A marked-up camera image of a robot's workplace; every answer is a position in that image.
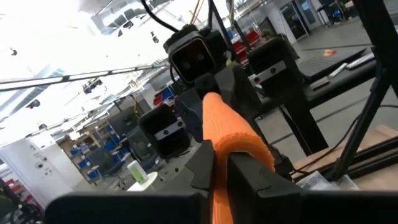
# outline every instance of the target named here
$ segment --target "metal rod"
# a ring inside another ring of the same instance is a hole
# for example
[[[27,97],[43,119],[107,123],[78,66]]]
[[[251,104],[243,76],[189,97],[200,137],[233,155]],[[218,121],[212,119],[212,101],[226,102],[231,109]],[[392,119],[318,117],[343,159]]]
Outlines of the metal rod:
[[[218,13],[218,9],[217,9],[216,5],[214,4],[213,0],[209,0],[209,1],[212,2],[211,4],[213,5],[214,16],[216,17],[216,21],[217,21],[217,23],[218,23],[218,26],[219,26],[220,29],[221,29],[220,31],[221,31],[221,33],[222,33],[223,36],[224,36],[226,45],[228,46],[229,49],[232,50],[232,49],[233,49],[233,48],[232,48],[232,42],[231,42],[231,39],[229,38],[228,33],[227,33],[227,31],[226,31],[226,28],[225,28],[225,26],[224,26],[223,19],[221,18],[220,14]]]
[[[246,36],[244,35],[244,33],[243,33],[241,27],[239,26],[238,22],[237,22],[237,21],[234,21],[233,24],[234,24],[234,28],[236,29],[236,31],[238,32],[239,36],[241,37],[242,42],[243,42],[243,44],[244,44],[246,50],[247,50],[247,51],[251,50],[250,44],[249,44],[249,42],[248,42]]]
[[[208,0],[209,2],[209,11],[207,15],[207,25],[210,27],[210,29],[213,28],[213,8],[214,8],[214,2],[213,0]]]
[[[370,158],[373,158],[373,157],[376,157],[383,153],[386,153],[386,152],[393,150],[397,147],[398,147],[398,136],[387,139],[383,142],[379,142],[371,147],[368,147],[368,148],[363,149],[362,151],[358,152],[355,155],[351,165],[353,166],[357,163],[364,162]],[[319,168],[317,168],[317,171],[319,171],[319,173],[321,173],[322,175],[325,175],[332,170],[332,168],[335,166],[335,164],[336,163],[333,162],[331,164],[319,167]],[[297,182],[297,181],[305,178],[308,175],[309,174],[300,175],[299,177],[296,177],[294,179],[294,181]]]
[[[120,74],[125,74],[125,73],[141,71],[141,70],[162,68],[162,67],[166,67],[166,66],[169,66],[169,65],[167,63],[165,63],[165,64],[160,64],[160,65],[148,65],[148,66],[124,68],[124,69],[117,69],[117,70],[101,71],[101,72],[88,72],[88,73],[81,73],[81,74],[76,74],[76,75],[64,75],[62,77],[29,78],[29,79],[23,79],[23,80],[6,81],[6,82],[0,83],[0,92],[10,91],[10,90],[20,90],[23,88],[30,88],[30,87],[37,87],[37,86],[53,85],[53,84],[59,84],[59,83],[65,83],[65,82],[74,82],[74,81],[78,81],[78,80],[106,77],[109,75],[120,75]],[[18,83],[20,83],[21,86],[7,87],[8,85],[18,84]]]
[[[398,152],[383,156],[368,164],[363,164],[355,169],[348,171],[348,175],[352,179],[357,179],[368,175],[377,170],[392,166],[398,162]]]
[[[338,162],[336,163],[335,168],[332,170],[332,173],[326,176],[327,178],[331,176],[331,180],[338,180],[340,179],[340,177],[346,174],[348,167],[351,165],[352,160],[354,159],[359,145],[365,137],[365,134],[368,131],[374,116],[376,115],[377,109],[379,108],[381,101],[384,99],[384,96],[387,93],[390,85],[387,78],[388,77],[385,77],[384,75],[380,75],[378,78],[376,78],[375,89],[366,101],[364,109],[359,115],[358,122],[356,123],[353,132],[351,133],[351,136],[349,137],[347,144],[343,149],[343,152],[341,153]]]

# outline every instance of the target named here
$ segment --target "black tripod leg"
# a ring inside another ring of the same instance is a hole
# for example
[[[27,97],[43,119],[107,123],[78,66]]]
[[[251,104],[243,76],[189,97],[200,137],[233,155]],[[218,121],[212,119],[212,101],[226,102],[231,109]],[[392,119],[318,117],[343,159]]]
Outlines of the black tripod leg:
[[[396,82],[391,83],[391,87],[394,90],[394,93],[396,94],[396,97],[398,98],[398,83],[396,83]]]
[[[347,144],[340,156],[336,161],[336,165],[332,169],[331,173],[326,175],[327,179],[339,180],[344,174],[347,173],[348,167],[351,165],[352,160],[361,144],[363,138],[365,137],[366,131],[368,130],[374,115],[376,115],[377,109],[384,99],[387,90],[390,86],[389,77],[393,74],[382,74],[382,65],[377,63],[377,74],[376,79],[371,87],[371,94],[362,113],[359,115],[358,122],[356,123],[353,132],[348,138]]]
[[[291,128],[305,155],[309,156],[328,147],[311,112],[305,103],[286,103],[285,109],[279,108],[282,116]]]

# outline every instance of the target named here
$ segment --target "black cable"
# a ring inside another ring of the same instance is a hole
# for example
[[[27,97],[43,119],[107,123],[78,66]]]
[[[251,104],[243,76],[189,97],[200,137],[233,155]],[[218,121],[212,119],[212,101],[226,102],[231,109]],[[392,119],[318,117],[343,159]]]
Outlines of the black cable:
[[[185,85],[182,82],[179,82],[180,79],[178,81],[175,79],[173,74],[173,67],[171,65],[170,65],[170,78],[172,79],[173,82],[177,83],[179,86],[185,87]]]
[[[207,26],[213,28],[213,7],[214,7],[214,2],[213,0],[208,0],[209,2],[209,11],[208,11],[208,16],[207,16]]]
[[[398,108],[398,105],[380,105],[379,108]],[[353,122],[350,124],[347,132],[344,134],[344,136],[340,139],[340,141],[338,141],[338,143],[332,147],[331,149],[329,149],[326,153],[324,153],[322,156],[314,159],[313,161],[309,162],[308,164],[305,164],[304,166],[298,168],[298,169],[293,169],[293,172],[291,173],[291,175],[294,175],[296,173],[301,173],[301,174],[310,174],[311,172],[315,171],[312,170],[310,172],[306,172],[303,171],[303,169],[307,168],[308,166],[312,166],[315,163],[319,162],[320,160],[322,160],[323,158],[325,158],[327,155],[331,154],[335,149],[337,149],[337,147],[344,141],[344,139],[347,138],[349,132],[351,131],[351,129],[354,127],[355,123],[358,121],[359,119],[359,115],[353,120]]]
[[[308,164],[305,164],[304,166],[298,168],[298,169],[294,169],[293,174],[295,173],[302,173],[302,170],[307,168],[308,166],[311,166],[317,162],[319,162],[321,159],[325,158],[327,155],[331,154],[335,149],[337,149],[337,147],[344,141],[344,139],[347,138],[349,132],[351,131],[351,129],[354,127],[355,123],[358,121],[359,116],[357,116],[354,121],[351,123],[351,125],[349,126],[347,132],[344,134],[344,136],[340,139],[340,141],[338,141],[338,143],[333,146],[331,149],[329,149],[326,153],[324,153],[322,156],[314,159],[313,161],[309,162]]]
[[[141,0],[142,5],[144,6],[145,11],[148,13],[148,15],[153,18],[157,23],[160,25],[168,28],[169,30],[173,32],[178,32],[178,29],[176,29],[174,26],[171,26],[170,24],[166,23],[165,21],[159,19],[150,9],[149,6],[146,3],[146,0]]]

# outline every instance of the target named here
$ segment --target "blue storage bin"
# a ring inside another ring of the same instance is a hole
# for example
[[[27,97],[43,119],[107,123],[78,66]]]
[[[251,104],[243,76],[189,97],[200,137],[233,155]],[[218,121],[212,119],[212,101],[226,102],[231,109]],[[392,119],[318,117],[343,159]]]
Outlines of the blue storage bin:
[[[98,170],[95,169],[95,170],[88,171],[87,176],[90,179],[95,179],[95,178],[99,177]]]
[[[115,148],[115,143],[113,141],[108,141],[106,142],[106,144],[104,145],[104,149],[107,151],[111,151],[112,149]]]
[[[113,131],[113,128],[112,128],[110,125],[107,125],[107,126],[105,127],[105,130],[106,130],[107,132],[111,132],[111,131]]]
[[[127,154],[127,153],[129,153],[130,152],[130,150],[128,149],[128,148],[122,148],[121,150],[120,150],[123,154]]]
[[[112,140],[114,141],[114,143],[116,143],[116,144],[119,144],[119,142],[120,142],[120,139],[119,139],[119,137],[118,136],[112,136]]]
[[[79,166],[79,168],[84,168],[87,166],[87,163],[91,163],[89,159],[83,159],[82,161],[80,161],[77,165]]]
[[[73,155],[73,156],[78,155],[79,153],[81,153],[80,149],[73,148],[73,149],[70,150],[70,154]]]

